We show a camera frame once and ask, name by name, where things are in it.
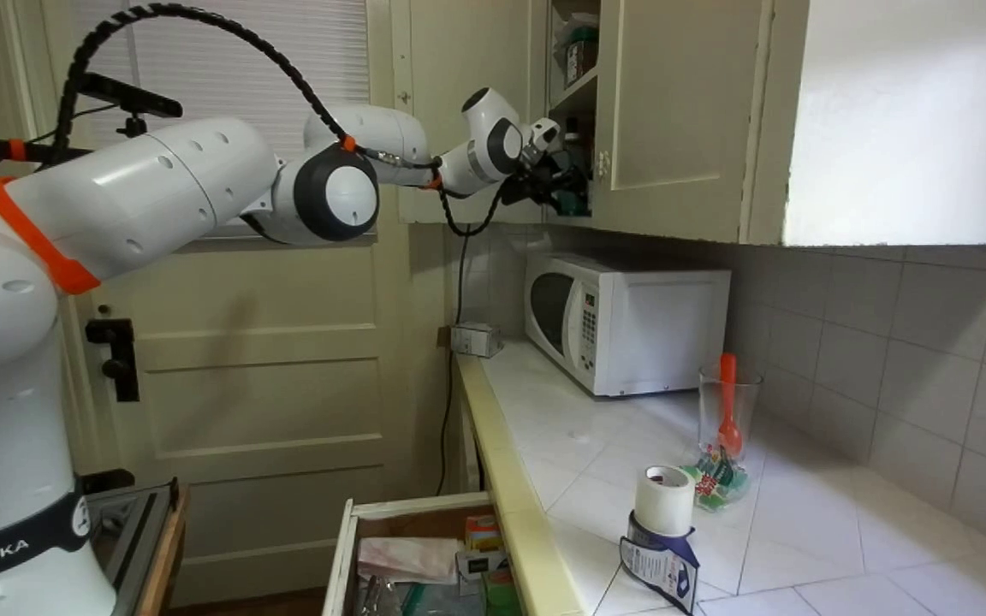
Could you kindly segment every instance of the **white microwave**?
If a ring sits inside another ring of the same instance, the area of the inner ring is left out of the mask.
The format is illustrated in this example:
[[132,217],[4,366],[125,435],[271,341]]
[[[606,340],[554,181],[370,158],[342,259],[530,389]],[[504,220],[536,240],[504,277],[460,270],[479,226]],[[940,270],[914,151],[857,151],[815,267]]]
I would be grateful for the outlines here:
[[727,341],[730,270],[546,258],[524,277],[528,340],[591,397],[690,389]]

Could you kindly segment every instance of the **microwave control panel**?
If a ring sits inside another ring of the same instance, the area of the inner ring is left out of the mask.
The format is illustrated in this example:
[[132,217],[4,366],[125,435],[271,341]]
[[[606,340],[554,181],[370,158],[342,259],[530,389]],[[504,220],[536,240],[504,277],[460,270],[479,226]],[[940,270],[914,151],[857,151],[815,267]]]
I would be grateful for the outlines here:
[[600,325],[600,294],[597,288],[584,288],[577,366],[590,374],[597,370],[597,325]]

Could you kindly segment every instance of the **cup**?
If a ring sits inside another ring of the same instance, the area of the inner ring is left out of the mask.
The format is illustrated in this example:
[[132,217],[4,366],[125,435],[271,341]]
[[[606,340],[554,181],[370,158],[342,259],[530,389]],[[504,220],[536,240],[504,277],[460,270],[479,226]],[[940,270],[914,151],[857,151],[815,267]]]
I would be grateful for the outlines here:
[[759,378],[739,374],[723,382],[719,370],[698,370],[698,448],[744,460],[752,435]]

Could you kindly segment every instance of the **wooden door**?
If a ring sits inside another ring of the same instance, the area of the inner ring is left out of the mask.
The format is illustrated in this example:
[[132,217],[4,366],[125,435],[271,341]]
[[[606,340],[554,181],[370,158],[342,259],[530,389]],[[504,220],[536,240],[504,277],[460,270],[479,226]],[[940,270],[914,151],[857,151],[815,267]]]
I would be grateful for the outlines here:
[[[191,491],[177,601],[324,586],[342,499],[387,494],[389,248],[194,248],[71,304],[84,460]],[[110,314],[132,323],[139,401],[77,340]]]

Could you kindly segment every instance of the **kitchen counter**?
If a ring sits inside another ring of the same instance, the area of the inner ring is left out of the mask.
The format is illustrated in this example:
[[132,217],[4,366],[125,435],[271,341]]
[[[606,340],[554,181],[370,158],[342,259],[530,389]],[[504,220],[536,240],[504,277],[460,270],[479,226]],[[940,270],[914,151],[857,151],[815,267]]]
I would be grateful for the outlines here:
[[[621,572],[646,464],[696,461],[696,397],[591,401],[530,341],[460,361],[530,612],[678,612]],[[986,616],[986,536],[764,418],[748,494],[696,511],[706,616]]]

